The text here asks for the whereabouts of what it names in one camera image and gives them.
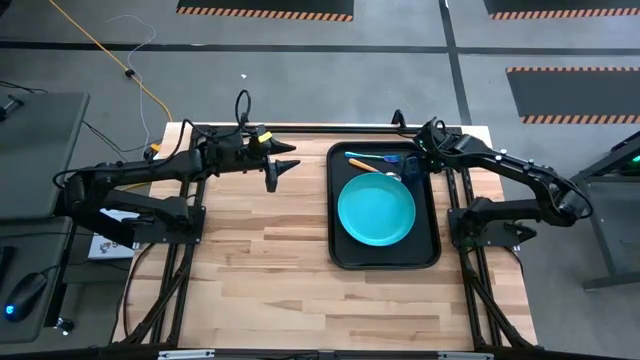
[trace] floor mat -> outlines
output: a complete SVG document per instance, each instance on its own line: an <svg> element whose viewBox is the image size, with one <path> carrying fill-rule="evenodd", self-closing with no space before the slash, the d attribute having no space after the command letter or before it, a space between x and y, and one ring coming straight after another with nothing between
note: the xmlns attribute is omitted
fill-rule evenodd
<svg viewBox="0 0 640 360"><path fill-rule="evenodd" d="M640 0L484 0L494 20L640 15Z"/></svg>
<svg viewBox="0 0 640 360"><path fill-rule="evenodd" d="M354 0L180 0L178 14L349 22Z"/></svg>
<svg viewBox="0 0 640 360"><path fill-rule="evenodd" d="M639 67L510 67L525 124L640 123Z"/></svg>

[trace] wooden tabletop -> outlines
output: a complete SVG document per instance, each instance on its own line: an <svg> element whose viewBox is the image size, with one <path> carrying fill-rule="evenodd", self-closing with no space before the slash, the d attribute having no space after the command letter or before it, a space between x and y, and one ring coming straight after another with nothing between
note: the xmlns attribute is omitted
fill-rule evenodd
<svg viewBox="0 0 640 360"><path fill-rule="evenodd" d="M179 123L167 126L162 155L175 147L179 129ZM462 130L491 144L486 127ZM258 172L223 174L207 181L205 234L193 260L180 346L472 350L460 263L446 221L450 203L444 175L431 176L442 242L442 256L433 267L346 271L331 262L327 249L327 151L342 141L400 139L358 134L275 136L298 149L273 158L302 160L279 179L276 193L266 192L264 174ZM471 178L476 196L503 200L497 175L472 169ZM151 195L175 196L179 186L175 181L154 183ZM464 195L459 197L464 206ZM133 279L128 305L131 329L158 296L166 252L166 246L152 249ZM486 252L496 302L535 343L518 263L504 249ZM165 328L173 302L168 308ZM479 313L489 339L481 305ZM114 341L122 337L120 324Z"/></svg>

